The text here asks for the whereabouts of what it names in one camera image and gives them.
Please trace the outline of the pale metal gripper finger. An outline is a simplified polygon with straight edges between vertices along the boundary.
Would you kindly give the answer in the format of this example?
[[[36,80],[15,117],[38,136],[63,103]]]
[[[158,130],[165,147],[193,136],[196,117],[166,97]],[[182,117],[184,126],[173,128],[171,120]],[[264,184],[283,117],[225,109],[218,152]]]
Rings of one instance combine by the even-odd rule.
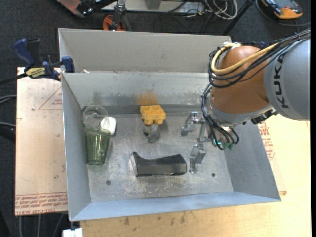
[[[200,126],[199,136],[203,136],[205,132],[205,120],[201,112],[190,112],[188,118],[185,121],[185,126],[181,128],[181,135],[187,136],[188,133],[194,132]]]
[[[206,150],[202,143],[193,145],[193,148],[190,152],[190,168],[189,172],[191,174],[198,173],[198,165],[202,163],[203,158],[206,155]]]

